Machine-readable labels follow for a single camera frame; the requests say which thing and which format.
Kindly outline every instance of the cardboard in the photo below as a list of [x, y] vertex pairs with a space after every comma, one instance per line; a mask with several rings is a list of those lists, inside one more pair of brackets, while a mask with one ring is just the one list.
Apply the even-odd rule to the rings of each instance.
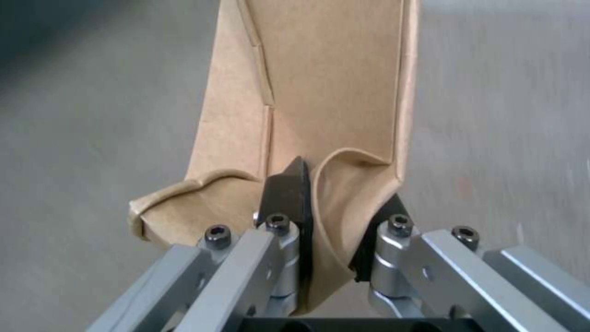
[[366, 225], [403, 182], [417, 0], [221, 0], [186, 181], [130, 204], [135, 235], [194, 245], [252, 227], [266, 176], [309, 163], [311, 310], [353, 278]]

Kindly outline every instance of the hole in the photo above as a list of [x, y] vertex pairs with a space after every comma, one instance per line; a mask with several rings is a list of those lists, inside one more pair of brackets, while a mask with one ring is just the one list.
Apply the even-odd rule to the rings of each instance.
[[225, 228], [223, 228], [223, 227], [213, 227], [211, 229], [212, 235], [223, 234], [223, 233], [225, 233]]
[[280, 223], [283, 220], [285, 220], [285, 217], [280, 214], [276, 214], [270, 218], [270, 221], [273, 223]]
[[279, 332], [313, 332], [309, 326], [300, 321], [290, 321]]
[[196, 276], [196, 291], [200, 291], [205, 286], [205, 274], [200, 273]]
[[453, 305], [448, 312], [448, 317], [452, 320], [456, 320], [459, 318], [469, 318], [469, 314], [465, 309], [463, 309], [460, 305]]
[[432, 274], [432, 269], [430, 268], [430, 266], [427, 265], [422, 268], [422, 275], [424, 276], [424, 278], [426, 278], [426, 280], [434, 281], [434, 275]]
[[473, 236], [474, 235], [472, 230], [466, 229], [466, 228], [459, 229], [459, 234], [465, 235], [465, 236]]
[[273, 269], [272, 269], [272, 265], [270, 265], [270, 263], [268, 263], [268, 265], [266, 266], [266, 280], [269, 280], [270, 277], [273, 275]]
[[246, 311], [246, 316], [253, 317], [254, 315], [256, 315], [256, 306], [253, 304], [248, 308], [248, 311]]
[[412, 325], [412, 328], [410, 328], [410, 332], [439, 332], [439, 331], [441, 331], [440, 328], [438, 328], [433, 323], [429, 323], [427, 321], [419, 321], [419, 322], [415, 323], [414, 325]]
[[408, 223], [408, 218], [406, 218], [405, 216], [396, 216], [395, 222], [400, 223], [400, 224], [405, 224], [405, 223]]

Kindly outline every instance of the black screw head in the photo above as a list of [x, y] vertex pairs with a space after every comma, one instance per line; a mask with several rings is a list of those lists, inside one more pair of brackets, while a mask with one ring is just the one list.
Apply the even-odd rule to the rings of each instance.
[[414, 222], [405, 214], [392, 214], [388, 218], [387, 228], [397, 237], [408, 237], [412, 235]]
[[283, 236], [289, 232], [289, 217], [283, 213], [269, 214], [264, 223], [266, 230], [275, 233], [277, 236]]
[[479, 233], [469, 226], [456, 226], [451, 231], [451, 234], [468, 247], [471, 251], [477, 250], [479, 245]]
[[205, 244], [210, 249], [221, 250], [230, 246], [231, 232], [226, 225], [213, 225], [205, 231]]

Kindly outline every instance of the metal bar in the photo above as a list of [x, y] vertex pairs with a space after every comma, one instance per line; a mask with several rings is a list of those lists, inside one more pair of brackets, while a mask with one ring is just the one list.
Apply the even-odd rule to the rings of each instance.
[[181, 305], [198, 295], [213, 273], [209, 252], [174, 245], [87, 331], [160, 331]]
[[459, 305], [484, 330], [565, 331], [447, 230], [413, 238], [401, 271], [435, 314]]
[[369, 288], [368, 300], [370, 305], [377, 310], [380, 315], [391, 318], [421, 318], [424, 317], [420, 308], [414, 303], [412, 298], [399, 297], [390, 298]]
[[272, 233], [247, 230], [175, 332], [237, 331], [244, 317], [264, 314], [283, 265]]
[[590, 331], [590, 289], [545, 258], [517, 246], [484, 261], [568, 330]]

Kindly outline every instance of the blurred background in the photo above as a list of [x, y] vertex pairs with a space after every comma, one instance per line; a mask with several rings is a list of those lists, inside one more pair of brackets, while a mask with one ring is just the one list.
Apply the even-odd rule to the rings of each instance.
[[[161, 253], [127, 202], [183, 178], [217, 0], [0, 2], [0, 330], [82, 330]], [[590, 283], [590, 4], [423, 0], [409, 174], [467, 224]], [[364, 316], [347, 285], [316, 314]]]

